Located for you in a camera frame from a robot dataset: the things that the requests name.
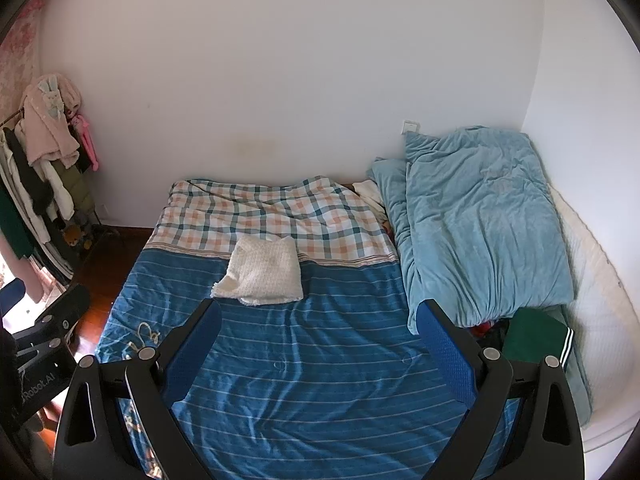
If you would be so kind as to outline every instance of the silver screw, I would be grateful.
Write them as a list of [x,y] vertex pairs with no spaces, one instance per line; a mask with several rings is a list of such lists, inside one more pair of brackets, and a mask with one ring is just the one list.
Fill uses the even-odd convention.
[[88,368],[89,366],[94,364],[94,356],[85,355],[82,359],[80,359],[80,362],[78,364],[81,368]]
[[555,355],[548,355],[545,357],[545,363],[547,366],[551,368],[558,368],[560,366],[560,361]]
[[498,359],[500,359],[500,351],[496,350],[495,348],[485,348],[482,351],[482,354],[484,354],[484,357],[489,359],[489,361],[497,361]]
[[156,349],[151,346],[145,346],[140,349],[138,352],[138,357],[143,361],[149,361],[149,359],[153,359],[156,356]]

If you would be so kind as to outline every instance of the blue bed sheet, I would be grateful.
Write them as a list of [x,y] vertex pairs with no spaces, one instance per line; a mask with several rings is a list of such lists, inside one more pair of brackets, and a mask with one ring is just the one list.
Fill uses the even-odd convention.
[[[146,249],[113,305],[100,361],[122,359],[183,323],[227,261]],[[302,262],[303,301],[218,300],[223,323],[187,397],[172,410],[218,480],[417,480],[465,413],[416,336],[397,262],[359,268]],[[145,344],[148,329],[140,330]],[[478,471],[498,460],[514,417],[505,410]],[[134,413],[130,434],[148,472]]]

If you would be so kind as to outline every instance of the white wall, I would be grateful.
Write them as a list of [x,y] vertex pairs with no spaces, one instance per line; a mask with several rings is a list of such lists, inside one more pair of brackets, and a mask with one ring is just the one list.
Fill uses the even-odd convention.
[[423,132],[520,128],[542,0],[50,0],[44,70],[94,126],[96,200],[152,226],[177,179],[360,179]]
[[640,309],[640,54],[606,0],[545,0],[524,131]]

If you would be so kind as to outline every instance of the clothing rack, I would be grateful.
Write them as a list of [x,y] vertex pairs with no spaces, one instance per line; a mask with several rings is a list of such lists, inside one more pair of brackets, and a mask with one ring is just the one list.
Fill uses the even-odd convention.
[[2,121],[0,123],[0,128],[2,126],[4,126],[5,124],[7,124],[11,119],[13,119],[16,115],[19,115],[21,113],[24,112],[24,108],[20,108],[17,112],[12,113],[10,116],[8,116],[4,121]]

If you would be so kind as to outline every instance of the plaid fabric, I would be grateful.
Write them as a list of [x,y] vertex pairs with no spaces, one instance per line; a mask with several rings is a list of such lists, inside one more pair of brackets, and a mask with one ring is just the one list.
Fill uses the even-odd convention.
[[230,258],[238,234],[291,236],[300,260],[358,267],[395,261],[396,250],[369,207],[326,177],[289,187],[181,180],[147,248]]

